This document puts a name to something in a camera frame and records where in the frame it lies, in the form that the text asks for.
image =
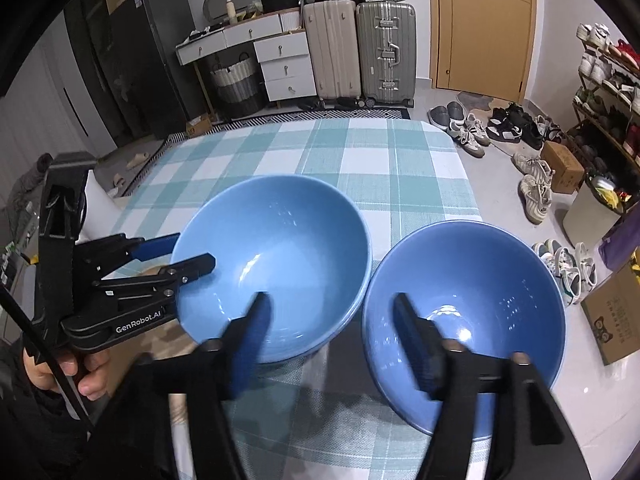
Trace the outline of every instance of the checkered tablecloth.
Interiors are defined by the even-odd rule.
[[[347,194],[369,227],[374,266],[423,225],[480,219],[448,135],[420,121],[331,119],[265,124],[175,146],[113,231],[145,238],[178,232],[217,193],[270,173],[307,174]],[[122,273],[142,268],[134,262]],[[228,415],[247,475],[259,480],[413,479],[429,441],[380,399],[359,316],[312,357],[262,368]],[[185,479],[193,475],[187,435],[174,427]],[[472,462],[487,453],[487,441],[475,443]]]

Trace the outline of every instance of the bowl rim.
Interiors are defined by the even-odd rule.
[[[513,238],[514,240],[517,240],[519,243],[523,244],[531,253],[533,253],[533,255],[536,256],[536,260],[540,263],[540,266],[546,270],[546,273],[548,274],[549,278],[552,280],[553,284],[554,284],[554,290],[556,291],[556,297],[558,298],[558,304],[560,305],[561,309],[562,309],[562,355],[560,356],[560,364],[558,365],[558,370],[556,370],[556,373],[554,375],[553,380],[551,381],[551,385],[549,386],[549,389],[552,389],[553,386],[556,384],[556,381],[558,380],[558,376],[560,375],[560,371],[562,370],[562,365],[564,364],[564,356],[566,354],[566,308],[564,307],[564,302],[562,300],[562,295],[560,293],[560,290],[558,289],[558,285],[556,283],[556,280],[554,279],[554,277],[551,275],[551,273],[549,272],[549,270],[547,269],[546,265],[542,262],[542,260],[540,260],[540,258],[537,256],[537,254],[535,253],[535,251],[526,243],[524,243],[524,241],[520,240],[517,236],[513,235],[512,233],[508,232],[505,229],[502,229],[501,227],[489,224],[487,222],[483,222],[483,221],[479,221],[479,220],[467,220],[467,219],[451,219],[451,220],[443,220],[440,222],[434,222],[433,224],[428,224],[425,226],[422,226],[418,229],[416,229],[415,231],[409,233],[407,236],[405,236],[404,238],[402,238],[396,245],[394,245],[391,250],[385,255],[385,257],[382,259],[382,261],[380,262],[380,264],[378,265],[378,267],[376,268],[375,272],[373,273],[373,276],[371,277],[371,279],[369,280],[369,286],[367,287],[367,293],[364,297],[364,302],[362,305],[362,324],[361,324],[361,336],[362,336],[362,345],[364,346],[364,357],[365,357],[365,361],[367,362],[367,367],[369,367],[369,373],[371,375],[371,378],[373,379],[373,382],[376,385],[376,388],[378,389],[378,391],[380,392],[380,394],[382,395],[383,399],[386,400],[386,402],[388,403],[388,405],[391,407],[392,410],[394,410],[394,412],[396,412],[396,414],[402,418],[402,420],[404,420],[409,426],[411,426],[412,428],[415,428],[416,430],[420,431],[421,433],[427,434],[429,436],[433,435],[433,431],[427,430],[426,428],[423,428],[420,424],[418,424],[417,422],[415,422],[414,420],[411,420],[411,418],[408,416],[407,412],[404,411],[404,409],[401,406],[396,406],[391,399],[389,399],[389,396],[385,393],[384,388],[382,387],[382,384],[380,383],[380,380],[378,378],[378,374],[375,372],[375,366],[373,365],[373,362],[371,361],[370,355],[371,355],[371,348],[369,345],[369,342],[367,340],[366,337],[366,321],[367,321],[367,311],[369,310],[367,308],[367,305],[369,304],[369,296],[370,296],[370,292],[371,292],[371,285],[373,284],[374,280],[376,279],[378,272],[380,271],[380,269],[382,268],[385,260],[387,259],[387,257],[389,257],[395,250],[397,247],[399,247],[405,240],[407,240],[408,238],[412,237],[415,234],[418,234],[422,231],[425,231],[426,229],[429,228],[433,228],[435,226],[439,226],[442,224],[480,224],[480,225],[484,225],[484,226],[488,226],[489,228],[493,228],[496,229],[498,231],[501,231],[507,235],[509,235],[511,238]],[[489,435],[486,436],[479,436],[479,437],[475,437],[473,439],[474,442],[479,442],[482,440],[487,440],[489,438],[492,437],[492,434],[490,433]]]
[[[198,217],[201,211],[203,211],[210,203],[212,203],[214,200],[218,199],[219,197],[222,197],[225,194],[228,194],[232,190],[237,189],[238,187],[248,186],[249,183],[254,183],[259,180],[272,180],[274,178],[282,178],[282,177],[295,178],[298,180],[304,179],[311,182],[315,182],[316,184],[320,184],[321,186],[324,186],[330,192],[337,193],[340,197],[342,197],[342,199],[346,200],[347,204],[350,205],[351,208],[358,215],[358,218],[360,219],[360,223],[364,229],[364,234],[366,236],[366,241],[367,241],[367,265],[366,265],[362,282],[360,283],[360,287],[358,289],[357,294],[355,295],[353,301],[351,302],[350,307],[345,311],[345,313],[338,319],[336,323],[334,323],[329,329],[325,330],[321,336],[314,339],[311,345],[305,346],[305,349],[302,352],[291,352],[291,351],[275,352],[272,355],[270,355],[268,359],[267,358],[258,359],[258,362],[260,364],[280,363],[280,362],[288,361],[293,358],[306,356],[317,351],[318,349],[322,348],[322,346],[326,345],[329,341],[331,341],[331,339],[336,337],[344,329],[344,327],[347,326],[347,324],[351,321],[351,319],[353,319],[353,316],[355,316],[356,312],[360,308],[360,305],[364,300],[364,295],[367,291],[367,287],[369,286],[369,281],[371,278],[371,269],[373,266],[373,248],[371,246],[371,236],[369,233],[369,227],[367,226],[367,222],[362,212],[358,208],[358,206],[356,206],[355,202],[351,200],[351,198],[349,198],[345,193],[343,193],[337,187],[332,186],[332,184],[329,184],[324,180],[321,180],[313,176],[303,175],[299,173],[273,173],[268,175],[249,176],[246,179],[241,180],[240,182],[236,182],[235,184],[226,188],[225,190],[222,190],[216,196],[211,197],[198,209],[196,214],[193,215],[193,217],[191,217],[191,219],[187,222],[184,228],[180,231],[180,236],[178,236],[178,241],[175,243],[175,247],[174,247],[174,250],[172,251],[171,261],[170,261],[171,263],[174,263],[173,258],[174,258],[175,248],[177,248],[178,245],[180,244],[180,238],[182,237],[182,234],[188,229],[191,223],[195,221],[195,219]],[[182,323],[180,323],[180,326],[184,329],[184,331],[187,334],[189,334],[189,331],[182,325]]]

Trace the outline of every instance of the white drawer cabinet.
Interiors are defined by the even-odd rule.
[[[253,41],[265,36],[282,33],[280,17],[277,14],[255,18],[224,29],[226,46],[234,46],[245,41]]]
[[[316,95],[316,82],[312,74],[267,81],[265,86],[271,101]]]
[[[304,31],[293,34],[283,34],[275,38],[256,41],[254,43],[255,55],[260,63],[272,59],[283,59],[291,56],[309,54]]]
[[[286,57],[285,59],[273,59],[261,63],[262,74],[265,81],[276,81],[286,77],[295,77],[298,75],[313,76],[311,68],[311,58],[308,54],[304,56]]]
[[[220,30],[213,34],[209,34],[204,38],[194,41],[193,43],[181,46],[175,52],[178,55],[178,60],[181,65],[186,65],[191,61],[200,59],[201,57],[208,56],[214,52],[224,50],[227,48],[225,35]]]

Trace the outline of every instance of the gray suitcase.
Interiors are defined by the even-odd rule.
[[[376,102],[414,107],[415,10],[404,2],[360,4],[356,9],[362,94]]]
[[[311,67],[318,97],[322,99],[360,97],[355,9],[356,4],[351,0],[304,6]]]

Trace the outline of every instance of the light blue bowl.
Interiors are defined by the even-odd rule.
[[[562,298],[542,261],[513,235],[481,222],[447,221],[400,241],[376,269],[365,297],[362,337],[373,378],[391,407],[431,434],[440,402],[417,390],[392,321],[392,298],[406,292],[444,337],[496,357],[529,354],[546,384],[564,353]],[[492,394],[481,394],[476,440],[491,435]]]
[[[273,319],[261,363],[331,340],[360,306],[371,274],[369,232],[356,206],[301,175],[254,177],[209,200],[180,234],[171,262],[202,253],[216,268],[180,290],[181,325],[197,342],[218,337],[265,291]]]

